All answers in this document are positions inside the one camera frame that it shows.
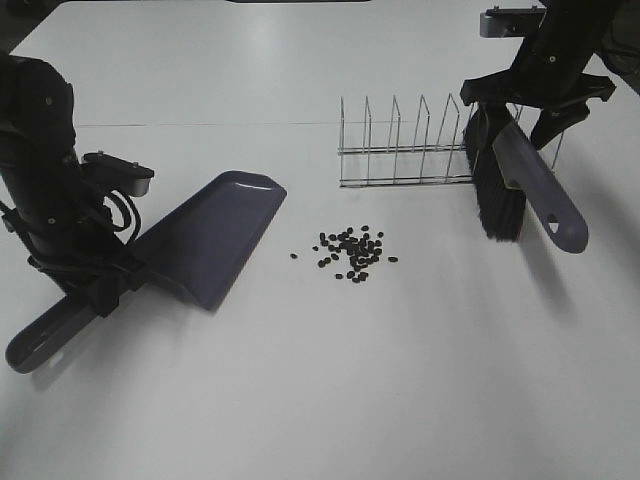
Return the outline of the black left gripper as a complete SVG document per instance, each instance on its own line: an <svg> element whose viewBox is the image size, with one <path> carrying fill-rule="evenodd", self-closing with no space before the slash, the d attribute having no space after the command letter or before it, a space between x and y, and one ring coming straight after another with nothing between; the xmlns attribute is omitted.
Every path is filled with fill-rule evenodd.
<svg viewBox="0 0 640 480"><path fill-rule="evenodd" d="M66 226L25 224L29 264L64 292L80 292L100 317L109 316L129 288L138 288L145 263L113 231L90 219Z"/></svg>

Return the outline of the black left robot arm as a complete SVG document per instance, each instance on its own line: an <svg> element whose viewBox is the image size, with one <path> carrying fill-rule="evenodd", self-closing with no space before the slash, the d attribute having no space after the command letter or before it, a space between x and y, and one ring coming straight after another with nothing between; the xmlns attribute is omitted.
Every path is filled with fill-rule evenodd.
<svg viewBox="0 0 640 480"><path fill-rule="evenodd" d="M133 202L153 170L104 152L75 152L73 87L49 63L1 56L1 177L14 202L2 220L31 266L107 316L141 268L118 237L138 236Z"/></svg>

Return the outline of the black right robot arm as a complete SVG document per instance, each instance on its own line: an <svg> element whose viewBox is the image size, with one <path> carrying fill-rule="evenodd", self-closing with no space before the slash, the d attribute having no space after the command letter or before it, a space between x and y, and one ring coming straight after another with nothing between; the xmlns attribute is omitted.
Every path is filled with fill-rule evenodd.
<svg viewBox="0 0 640 480"><path fill-rule="evenodd" d="M620 7L619 1L544 1L540 7L482 12L481 37L523 41L508 69L463 82L463 103L539 109L530 140L536 149L546 146L587 118L589 99L606 102L612 96L609 77L584 69Z"/></svg>

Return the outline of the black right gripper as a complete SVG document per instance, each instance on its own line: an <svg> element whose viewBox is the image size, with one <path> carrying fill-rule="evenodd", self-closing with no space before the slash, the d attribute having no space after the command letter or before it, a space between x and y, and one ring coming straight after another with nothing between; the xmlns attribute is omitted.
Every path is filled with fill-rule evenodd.
<svg viewBox="0 0 640 480"><path fill-rule="evenodd" d="M507 69L465 80L460 97L465 105L481 103L477 129L480 150L491 147L497 135L513 121L505 103L548 109L541 111L530 134L532 145L542 149L589 116L590 109L585 104L588 99L606 102L615 89L608 76L579 69L560 69L539 76L524 76L523 72Z"/></svg>

